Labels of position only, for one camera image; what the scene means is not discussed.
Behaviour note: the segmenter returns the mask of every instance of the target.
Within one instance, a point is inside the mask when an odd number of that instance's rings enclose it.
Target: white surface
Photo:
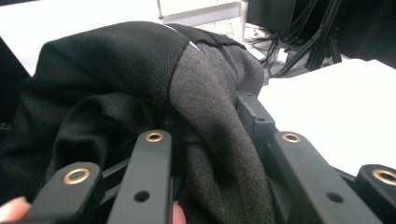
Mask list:
[[[270,79],[259,96],[280,131],[305,136],[332,166],[396,169],[396,70],[349,60],[293,78]]]

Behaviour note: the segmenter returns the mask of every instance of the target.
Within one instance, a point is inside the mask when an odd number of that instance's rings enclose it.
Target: human finger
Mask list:
[[[18,221],[29,211],[31,205],[24,197],[19,197],[0,207],[0,222]]]
[[[186,216],[183,209],[177,203],[173,205],[173,224],[186,224]]]

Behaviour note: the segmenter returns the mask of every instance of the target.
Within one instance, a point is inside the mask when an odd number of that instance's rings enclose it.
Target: screw hole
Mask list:
[[[75,185],[83,182],[90,176],[90,170],[87,168],[77,168],[70,171],[64,176],[64,183],[66,185]]]
[[[150,133],[146,135],[146,140],[149,142],[159,142],[163,140],[163,135],[161,133]]]
[[[396,181],[396,177],[394,175],[389,175],[385,173],[382,173],[380,175],[382,176],[382,178],[387,179],[388,181]]]
[[[334,192],[328,192],[327,197],[334,203],[343,203],[344,199],[339,194]]]
[[[149,193],[145,190],[139,191],[134,196],[134,201],[137,203],[143,203],[149,198]]]
[[[385,184],[396,186],[396,174],[391,171],[375,169],[373,175]]]
[[[283,139],[285,139],[286,141],[291,142],[291,143],[300,142],[300,137],[293,133],[285,133],[285,134],[283,134],[282,137],[283,137]]]

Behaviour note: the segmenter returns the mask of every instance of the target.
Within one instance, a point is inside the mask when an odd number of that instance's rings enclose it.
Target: black fabric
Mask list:
[[[46,44],[0,149],[0,203],[31,201],[45,175],[75,161],[106,168],[140,133],[178,114],[188,223],[274,223],[264,170],[234,108],[236,91],[259,92],[260,65],[223,36],[175,29],[126,22]],[[198,50],[183,33],[213,49]]]

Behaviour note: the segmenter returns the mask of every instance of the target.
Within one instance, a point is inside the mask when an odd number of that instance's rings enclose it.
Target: black jacket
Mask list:
[[[165,116],[180,117],[178,152],[188,223],[273,223],[259,156],[235,111],[258,94],[260,64],[222,35],[126,22],[47,43],[23,83],[14,130],[0,150],[0,203],[33,200],[46,176],[75,161],[106,168]]]

